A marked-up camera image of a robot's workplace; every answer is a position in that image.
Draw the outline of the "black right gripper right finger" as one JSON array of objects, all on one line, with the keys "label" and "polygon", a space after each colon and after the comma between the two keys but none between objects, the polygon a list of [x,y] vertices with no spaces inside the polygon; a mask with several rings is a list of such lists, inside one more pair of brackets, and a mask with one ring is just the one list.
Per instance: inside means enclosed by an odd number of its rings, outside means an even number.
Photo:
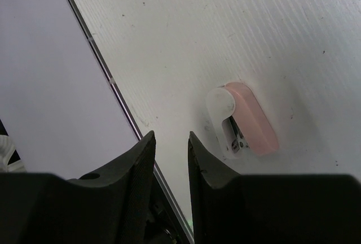
[{"label": "black right gripper right finger", "polygon": [[244,175],[194,133],[188,174],[196,243],[359,243],[360,182],[350,175]]}]

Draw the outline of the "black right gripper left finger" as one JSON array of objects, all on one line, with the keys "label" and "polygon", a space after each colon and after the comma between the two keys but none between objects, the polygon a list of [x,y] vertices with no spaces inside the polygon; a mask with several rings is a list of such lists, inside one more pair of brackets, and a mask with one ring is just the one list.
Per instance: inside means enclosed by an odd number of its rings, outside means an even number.
[{"label": "black right gripper left finger", "polygon": [[78,179],[1,174],[2,243],[142,243],[156,139]]}]

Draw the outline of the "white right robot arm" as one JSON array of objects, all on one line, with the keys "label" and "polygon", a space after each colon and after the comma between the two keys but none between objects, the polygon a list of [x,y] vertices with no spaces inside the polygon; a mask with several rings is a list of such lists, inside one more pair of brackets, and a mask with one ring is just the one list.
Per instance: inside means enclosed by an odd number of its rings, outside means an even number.
[{"label": "white right robot arm", "polygon": [[[153,184],[156,140],[78,179],[26,173],[1,129],[2,243],[186,243]],[[349,175],[241,175],[188,140],[194,243],[359,243]]]}]

